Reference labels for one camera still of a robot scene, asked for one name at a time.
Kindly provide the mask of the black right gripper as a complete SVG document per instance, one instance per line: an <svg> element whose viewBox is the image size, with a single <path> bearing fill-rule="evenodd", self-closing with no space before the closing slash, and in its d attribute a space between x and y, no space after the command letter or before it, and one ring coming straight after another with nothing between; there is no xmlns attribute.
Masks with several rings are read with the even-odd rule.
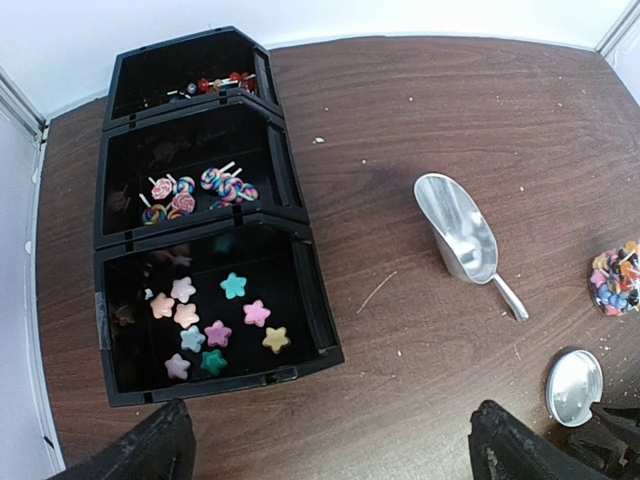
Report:
<svg viewBox="0 0 640 480"><path fill-rule="evenodd" d="M639 408L594 403L589 422L569 436L573 455L609 479L639 478Z"/></svg>

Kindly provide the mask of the black three-compartment candy tray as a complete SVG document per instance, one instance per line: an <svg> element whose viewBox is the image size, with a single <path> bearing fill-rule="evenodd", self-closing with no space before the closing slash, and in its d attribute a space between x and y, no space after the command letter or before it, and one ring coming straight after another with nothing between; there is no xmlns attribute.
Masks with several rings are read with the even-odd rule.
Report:
<svg viewBox="0 0 640 480"><path fill-rule="evenodd" d="M340 364L270 56L233 27L115 60L94 213L114 407Z"/></svg>

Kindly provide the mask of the clear plastic jar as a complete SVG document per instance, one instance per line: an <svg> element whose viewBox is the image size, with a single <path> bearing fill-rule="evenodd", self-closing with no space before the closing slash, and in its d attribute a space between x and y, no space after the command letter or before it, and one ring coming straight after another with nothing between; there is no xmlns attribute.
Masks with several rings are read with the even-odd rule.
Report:
<svg viewBox="0 0 640 480"><path fill-rule="evenodd" d="M595 306L606 316L639 312L639 241L596 256L591 263L589 290Z"/></svg>

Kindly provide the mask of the silver metal jar lid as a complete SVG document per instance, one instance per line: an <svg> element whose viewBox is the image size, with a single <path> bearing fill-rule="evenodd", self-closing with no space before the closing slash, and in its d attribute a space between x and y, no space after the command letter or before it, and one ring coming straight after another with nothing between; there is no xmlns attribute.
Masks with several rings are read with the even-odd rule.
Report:
<svg viewBox="0 0 640 480"><path fill-rule="evenodd" d="M553 363L546 381L545 400L553 420L568 427L584 425L592 418L591 406L602 398L604 377L596 357L586 350L572 350Z"/></svg>

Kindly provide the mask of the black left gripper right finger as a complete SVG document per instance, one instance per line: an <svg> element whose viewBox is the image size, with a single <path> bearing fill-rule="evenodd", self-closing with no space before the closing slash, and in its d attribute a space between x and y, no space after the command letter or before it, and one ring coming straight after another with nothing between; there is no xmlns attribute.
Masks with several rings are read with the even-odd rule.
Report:
<svg viewBox="0 0 640 480"><path fill-rule="evenodd" d="M493 400L471 416L468 436L475 479L604 479L606 476L559 450Z"/></svg>

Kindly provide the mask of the silver metal scoop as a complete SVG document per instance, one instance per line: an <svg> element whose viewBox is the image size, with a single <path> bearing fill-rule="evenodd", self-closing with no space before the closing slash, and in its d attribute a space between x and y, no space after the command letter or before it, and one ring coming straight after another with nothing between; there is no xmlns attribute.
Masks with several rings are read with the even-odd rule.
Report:
<svg viewBox="0 0 640 480"><path fill-rule="evenodd" d="M524 304L497 272L497 240L465 188L444 174L427 173L415 181L413 191L448 272L471 284L493 283L515 319L528 320Z"/></svg>

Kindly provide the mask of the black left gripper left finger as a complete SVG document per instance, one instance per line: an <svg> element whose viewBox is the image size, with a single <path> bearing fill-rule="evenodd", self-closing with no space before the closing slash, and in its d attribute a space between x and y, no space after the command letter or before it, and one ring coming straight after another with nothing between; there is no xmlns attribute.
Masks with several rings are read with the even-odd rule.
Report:
<svg viewBox="0 0 640 480"><path fill-rule="evenodd" d="M187 406L172 400L56 479L191 479L196 439Z"/></svg>

